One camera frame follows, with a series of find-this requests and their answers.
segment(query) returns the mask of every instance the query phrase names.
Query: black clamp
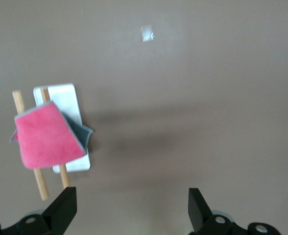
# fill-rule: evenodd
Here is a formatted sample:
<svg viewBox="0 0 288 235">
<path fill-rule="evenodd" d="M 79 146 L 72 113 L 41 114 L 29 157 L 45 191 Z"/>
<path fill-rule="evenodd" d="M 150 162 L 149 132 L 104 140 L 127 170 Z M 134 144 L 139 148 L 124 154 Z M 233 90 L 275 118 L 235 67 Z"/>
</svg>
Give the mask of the black clamp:
<svg viewBox="0 0 288 235">
<path fill-rule="evenodd" d="M 76 188 L 67 187 L 42 214 L 31 214 L 0 235 L 62 235 L 77 211 Z"/>
<path fill-rule="evenodd" d="M 194 229 L 190 235 L 281 235 L 265 223 L 251 223 L 245 230 L 223 215 L 214 215 L 197 188 L 189 189 L 188 211 Z"/>
</svg>

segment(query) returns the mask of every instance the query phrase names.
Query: wooden dowel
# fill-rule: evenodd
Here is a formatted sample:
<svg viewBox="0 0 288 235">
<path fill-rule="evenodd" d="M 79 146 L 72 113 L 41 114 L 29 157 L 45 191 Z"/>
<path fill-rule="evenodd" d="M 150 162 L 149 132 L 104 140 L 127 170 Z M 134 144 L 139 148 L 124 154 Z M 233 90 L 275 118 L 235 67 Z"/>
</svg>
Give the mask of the wooden dowel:
<svg viewBox="0 0 288 235">
<path fill-rule="evenodd" d="M 50 101 L 50 96 L 49 96 L 47 88 L 41 89 L 41 94 L 42 94 L 43 102 Z M 66 165 L 65 164 L 59 165 L 59 169 L 60 169 L 60 176 L 61 176 L 63 187 L 64 188 L 70 187 L 70 180 L 69 180 L 69 175 L 67 173 Z"/>
<path fill-rule="evenodd" d="M 22 99 L 22 94 L 20 91 L 13 91 L 12 92 L 13 99 L 15 101 L 16 109 L 18 114 L 23 113 L 25 111 L 24 108 L 24 101 Z M 41 169 L 33 169 L 35 179 L 37 182 L 37 187 L 40 191 L 40 195 L 42 200 L 47 200 L 48 199 L 48 190 L 45 182 L 45 178 L 43 176 L 42 170 Z"/>
</svg>

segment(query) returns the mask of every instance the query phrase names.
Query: metal screw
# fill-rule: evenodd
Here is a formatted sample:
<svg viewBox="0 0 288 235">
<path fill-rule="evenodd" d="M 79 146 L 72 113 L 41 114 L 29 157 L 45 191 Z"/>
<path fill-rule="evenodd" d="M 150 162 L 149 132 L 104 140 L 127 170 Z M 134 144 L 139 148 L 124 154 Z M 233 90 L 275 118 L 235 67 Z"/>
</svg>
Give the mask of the metal screw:
<svg viewBox="0 0 288 235">
<path fill-rule="evenodd" d="M 217 216 L 215 221 L 219 224 L 224 224 L 226 222 L 226 220 L 222 218 L 221 216 Z"/>
<path fill-rule="evenodd" d="M 263 234 L 266 234 L 268 232 L 267 228 L 265 228 L 263 225 L 256 225 L 255 229 Z"/>
<path fill-rule="evenodd" d="M 26 223 L 26 224 L 30 224 L 30 223 L 33 223 L 34 221 L 35 221 L 35 218 L 34 218 L 34 217 L 31 217 L 31 218 L 27 219 L 27 220 L 25 221 L 25 223 Z"/>
</svg>

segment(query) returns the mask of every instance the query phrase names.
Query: white plastic plate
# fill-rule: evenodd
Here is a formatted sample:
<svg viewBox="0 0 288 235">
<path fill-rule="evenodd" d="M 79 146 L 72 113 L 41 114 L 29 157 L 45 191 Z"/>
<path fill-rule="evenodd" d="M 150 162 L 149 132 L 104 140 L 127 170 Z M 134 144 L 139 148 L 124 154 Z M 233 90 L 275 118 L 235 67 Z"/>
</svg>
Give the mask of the white plastic plate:
<svg viewBox="0 0 288 235">
<path fill-rule="evenodd" d="M 59 110 L 63 113 L 66 113 L 77 123 L 82 124 L 82 118 L 79 108 L 79 103 L 77 101 L 76 91 L 74 84 L 60 84 L 60 85 L 52 85 L 52 86 L 43 86 L 43 87 L 35 87 L 33 89 L 33 94 L 35 98 L 36 106 L 43 104 L 41 89 L 48 88 L 48 93 L 50 96 L 50 100 L 55 103 L 55 105 L 59 108 Z M 67 172 L 74 171 L 84 171 L 88 170 L 91 167 L 89 151 L 87 154 L 82 157 L 75 159 L 71 162 L 66 163 Z M 52 167 L 55 173 L 60 173 L 60 169 L 58 165 L 54 165 Z"/>
</svg>

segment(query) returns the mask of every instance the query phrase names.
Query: pink cloth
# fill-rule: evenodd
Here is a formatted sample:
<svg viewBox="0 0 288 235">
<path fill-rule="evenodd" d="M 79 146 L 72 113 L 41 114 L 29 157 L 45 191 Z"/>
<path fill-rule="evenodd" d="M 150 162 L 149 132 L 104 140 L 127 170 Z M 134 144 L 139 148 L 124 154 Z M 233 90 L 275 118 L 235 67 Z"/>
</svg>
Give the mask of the pink cloth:
<svg viewBox="0 0 288 235">
<path fill-rule="evenodd" d="M 86 149 L 78 141 L 53 102 L 15 117 L 21 159 L 26 168 L 61 165 L 83 157 Z"/>
</svg>

